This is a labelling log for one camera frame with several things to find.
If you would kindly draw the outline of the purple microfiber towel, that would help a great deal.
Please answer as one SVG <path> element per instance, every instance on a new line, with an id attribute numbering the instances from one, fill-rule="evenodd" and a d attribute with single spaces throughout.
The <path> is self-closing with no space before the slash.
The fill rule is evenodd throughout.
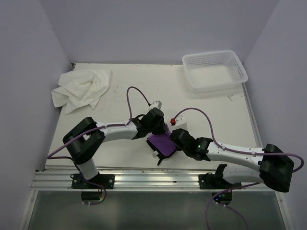
<path id="1" fill-rule="evenodd" d="M 171 141 L 170 135 L 170 131 L 160 135 L 152 134 L 146 140 L 149 147 L 155 152 L 154 157 L 159 158 L 158 166 L 164 159 L 170 158 L 177 151 L 177 147 Z"/>

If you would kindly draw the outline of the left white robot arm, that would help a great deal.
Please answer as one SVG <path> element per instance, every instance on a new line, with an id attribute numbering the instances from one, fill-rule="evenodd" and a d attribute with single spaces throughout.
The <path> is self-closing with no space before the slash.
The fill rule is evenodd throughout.
<path id="1" fill-rule="evenodd" d="M 128 123 L 103 123 L 100 128 L 91 117 L 86 117 L 62 141 L 83 175 L 83 183 L 89 188 L 95 188 L 100 177 L 93 156 L 102 143 L 120 139 L 134 140 L 148 134 L 164 134 L 166 131 L 164 113 L 159 108 L 152 108 L 147 114 L 132 118 Z"/>

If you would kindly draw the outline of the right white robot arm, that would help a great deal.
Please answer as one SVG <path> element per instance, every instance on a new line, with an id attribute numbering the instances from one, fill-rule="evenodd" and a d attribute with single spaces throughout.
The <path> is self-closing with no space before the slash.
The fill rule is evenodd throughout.
<path id="1" fill-rule="evenodd" d="M 250 154 L 243 154 L 242 147 L 231 152 L 220 147 L 211 138 L 194 138 L 184 129 L 176 129 L 170 135 L 178 150 L 197 161 L 218 161 L 215 173 L 200 177 L 206 189 L 228 189 L 242 183 L 265 184 L 272 190 L 287 193 L 294 169 L 294 162 L 282 155 L 275 145 L 253 148 Z"/>

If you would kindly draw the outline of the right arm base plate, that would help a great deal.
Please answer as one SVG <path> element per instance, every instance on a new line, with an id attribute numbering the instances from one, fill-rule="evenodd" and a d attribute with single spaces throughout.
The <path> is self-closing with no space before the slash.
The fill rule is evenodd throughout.
<path id="1" fill-rule="evenodd" d="M 231 184 L 224 180 L 221 176 L 215 176 L 215 174 L 212 174 L 211 172 L 206 174 L 199 174 L 198 175 L 198 182 L 200 189 L 206 189 L 206 190 L 225 190 L 233 187 L 240 187 L 242 183 L 234 183 Z"/>

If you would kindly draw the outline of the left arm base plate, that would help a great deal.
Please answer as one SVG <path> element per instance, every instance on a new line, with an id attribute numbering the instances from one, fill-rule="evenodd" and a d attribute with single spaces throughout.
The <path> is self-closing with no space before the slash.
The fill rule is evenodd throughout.
<path id="1" fill-rule="evenodd" d="M 103 186 L 105 189 L 113 189 L 115 182 L 114 174 L 98 174 L 89 183 L 86 182 L 79 173 L 71 174 L 72 189 L 98 189 L 98 186 Z"/>

